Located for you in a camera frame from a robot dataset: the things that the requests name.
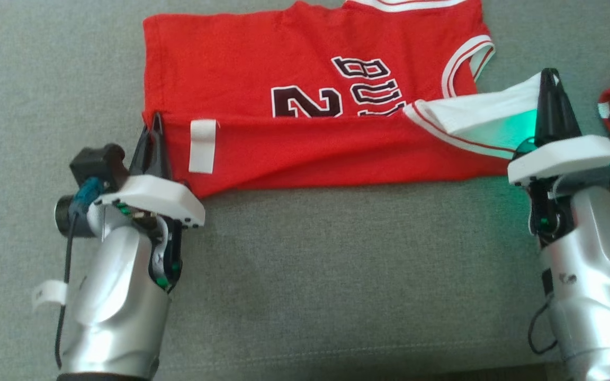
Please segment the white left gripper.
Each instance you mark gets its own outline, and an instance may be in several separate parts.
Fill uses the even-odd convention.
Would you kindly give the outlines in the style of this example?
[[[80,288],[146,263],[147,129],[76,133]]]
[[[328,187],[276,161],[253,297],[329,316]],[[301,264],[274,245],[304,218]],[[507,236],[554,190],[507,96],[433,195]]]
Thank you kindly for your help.
[[[182,232],[205,224],[205,208],[186,186],[171,181],[163,132],[163,119],[157,112],[151,131],[147,125],[142,128],[129,165],[131,176],[118,187],[107,180],[88,178],[76,193],[58,200],[54,222],[69,240],[104,240],[123,226],[142,232],[152,243],[151,253],[146,256],[148,275],[169,293],[183,268]],[[136,176],[145,174],[149,166],[154,176]]]

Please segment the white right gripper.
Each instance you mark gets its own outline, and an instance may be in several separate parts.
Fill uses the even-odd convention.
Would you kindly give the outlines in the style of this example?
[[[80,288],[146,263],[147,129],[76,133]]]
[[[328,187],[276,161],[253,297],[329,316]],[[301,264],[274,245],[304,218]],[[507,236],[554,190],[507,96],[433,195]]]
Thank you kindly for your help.
[[[530,233],[540,244],[550,244],[576,226],[569,212],[574,196],[591,188],[610,194],[610,139],[582,137],[556,68],[541,72],[535,145],[542,147],[515,156],[507,176],[530,198]]]

